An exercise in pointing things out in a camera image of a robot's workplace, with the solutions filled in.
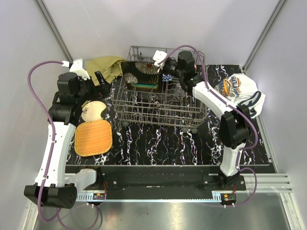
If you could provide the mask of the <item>red patterned bowl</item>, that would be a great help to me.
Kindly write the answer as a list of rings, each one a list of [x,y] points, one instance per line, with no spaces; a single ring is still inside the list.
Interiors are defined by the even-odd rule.
[[[162,74],[162,82],[169,82],[174,78],[171,74]]]

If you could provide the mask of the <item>cream round floral plate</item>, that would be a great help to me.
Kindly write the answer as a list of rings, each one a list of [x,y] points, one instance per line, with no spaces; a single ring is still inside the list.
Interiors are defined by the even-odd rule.
[[[92,101],[83,107],[82,119],[84,122],[103,120],[107,114],[107,106],[101,101]]]

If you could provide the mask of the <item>black floral square plate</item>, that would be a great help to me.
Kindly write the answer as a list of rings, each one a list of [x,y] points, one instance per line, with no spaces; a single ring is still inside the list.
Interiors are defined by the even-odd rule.
[[[141,92],[162,92],[162,74],[151,62],[145,61],[123,61],[121,63],[123,80],[128,90]],[[133,87],[133,83],[138,84],[158,84],[155,90]]]

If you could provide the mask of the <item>teal square ceramic dish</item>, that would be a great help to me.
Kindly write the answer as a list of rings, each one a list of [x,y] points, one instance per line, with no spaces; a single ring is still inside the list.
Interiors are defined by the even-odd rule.
[[[142,88],[142,89],[150,89],[150,90],[155,90],[158,88],[158,84],[138,84],[138,83],[133,83],[133,87],[136,88]]]

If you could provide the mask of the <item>woven bamboo basket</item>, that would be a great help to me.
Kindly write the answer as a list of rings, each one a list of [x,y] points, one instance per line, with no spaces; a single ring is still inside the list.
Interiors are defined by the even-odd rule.
[[[81,157],[107,153],[113,145],[112,127],[106,120],[84,122],[77,126],[74,149]]]

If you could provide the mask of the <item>clear drinking glass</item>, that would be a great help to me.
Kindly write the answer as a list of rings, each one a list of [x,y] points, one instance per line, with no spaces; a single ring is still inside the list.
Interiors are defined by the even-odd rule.
[[[181,97],[185,95],[185,91],[181,88],[180,84],[176,85],[175,89],[174,89],[174,95],[176,97]]]

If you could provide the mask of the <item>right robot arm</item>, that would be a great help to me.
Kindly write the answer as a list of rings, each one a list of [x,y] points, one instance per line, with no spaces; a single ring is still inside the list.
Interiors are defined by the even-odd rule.
[[[250,120],[249,108],[229,101],[209,84],[204,59],[201,60],[201,73],[197,73],[192,52],[183,50],[177,60],[173,60],[166,52],[156,51],[153,59],[158,70],[179,78],[181,88],[204,103],[219,118],[218,135],[224,152],[215,182],[224,190],[230,189],[242,171],[239,160],[246,142],[251,132],[256,131]]]

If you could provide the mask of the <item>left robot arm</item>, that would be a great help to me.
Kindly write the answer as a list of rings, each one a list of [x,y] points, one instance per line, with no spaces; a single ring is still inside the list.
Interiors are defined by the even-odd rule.
[[[97,102],[98,91],[85,70],[71,70],[59,75],[58,91],[52,106],[46,110],[49,126],[48,140],[40,171],[33,185],[27,185],[24,195],[38,207],[72,208],[83,189],[94,190],[104,185],[103,175],[97,167],[80,169],[65,178],[66,159],[71,140],[80,156],[106,153],[112,147],[112,127],[104,120],[104,111],[97,112],[92,121],[79,124],[86,101]]]

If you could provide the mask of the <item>olive green cloth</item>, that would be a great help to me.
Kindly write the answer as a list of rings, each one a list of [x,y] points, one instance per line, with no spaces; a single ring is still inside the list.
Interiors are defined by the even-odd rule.
[[[94,74],[96,71],[100,71],[104,79],[111,84],[118,76],[122,76],[121,63],[123,61],[126,60],[118,56],[103,56],[87,60],[85,67],[95,86],[100,84]]]

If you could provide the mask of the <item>white printed t-shirt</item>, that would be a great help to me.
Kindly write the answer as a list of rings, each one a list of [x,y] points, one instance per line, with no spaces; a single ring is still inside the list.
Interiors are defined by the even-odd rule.
[[[254,80],[243,73],[233,74],[214,88],[223,97],[237,105],[246,105],[251,119],[260,115],[266,95],[258,90]]]

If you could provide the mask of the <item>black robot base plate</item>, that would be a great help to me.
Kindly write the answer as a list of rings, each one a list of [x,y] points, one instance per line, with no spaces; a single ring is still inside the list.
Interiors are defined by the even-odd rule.
[[[100,166],[89,189],[106,189],[107,200],[204,200],[213,192],[245,191],[244,177],[227,179],[219,166]]]

